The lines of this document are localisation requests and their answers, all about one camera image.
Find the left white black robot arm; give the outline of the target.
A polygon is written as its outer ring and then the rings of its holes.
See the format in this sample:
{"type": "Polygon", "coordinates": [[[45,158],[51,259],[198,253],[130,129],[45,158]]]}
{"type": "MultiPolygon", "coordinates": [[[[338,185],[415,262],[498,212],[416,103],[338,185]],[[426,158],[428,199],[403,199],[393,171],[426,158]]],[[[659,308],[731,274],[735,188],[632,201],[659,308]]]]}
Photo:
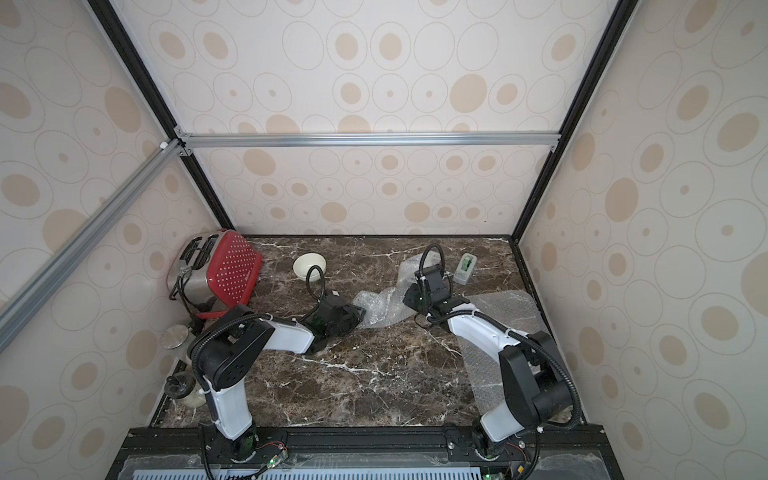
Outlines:
{"type": "Polygon", "coordinates": [[[219,433],[234,441],[253,426],[245,377],[262,351],[313,355],[330,340],[356,329],[365,313],[364,308],[331,295],[299,319],[237,305],[204,330],[189,347],[188,356],[219,433]]]}

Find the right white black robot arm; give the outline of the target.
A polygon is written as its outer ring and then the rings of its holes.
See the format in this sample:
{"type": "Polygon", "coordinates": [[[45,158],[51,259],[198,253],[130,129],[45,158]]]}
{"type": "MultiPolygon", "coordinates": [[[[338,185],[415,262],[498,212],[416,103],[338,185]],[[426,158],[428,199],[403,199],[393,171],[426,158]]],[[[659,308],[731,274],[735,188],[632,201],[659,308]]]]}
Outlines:
{"type": "Polygon", "coordinates": [[[500,370],[503,400],[482,415],[482,437],[500,443],[546,424],[573,429],[581,424],[582,405],[573,378],[553,338],[544,331],[525,333],[481,312],[448,286],[413,283],[403,304],[479,348],[500,370]]]}

